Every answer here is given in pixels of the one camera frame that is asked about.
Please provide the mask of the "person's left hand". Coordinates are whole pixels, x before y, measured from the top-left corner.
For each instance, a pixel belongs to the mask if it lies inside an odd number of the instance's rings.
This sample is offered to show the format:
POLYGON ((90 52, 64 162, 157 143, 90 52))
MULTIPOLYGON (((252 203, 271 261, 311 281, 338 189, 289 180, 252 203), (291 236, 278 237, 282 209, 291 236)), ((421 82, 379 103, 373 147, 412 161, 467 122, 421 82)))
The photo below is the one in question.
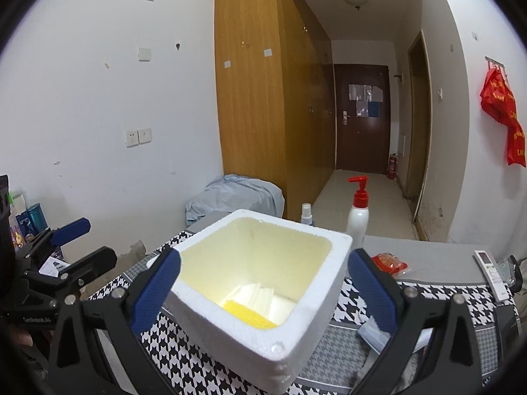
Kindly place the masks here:
POLYGON ((33 346, 33 339, 27 331, 23 329, 19 329, 15 326, 7 326, 7 332, 12 342, 16 346, 22 346, 22 347, 32 347, 33 346))

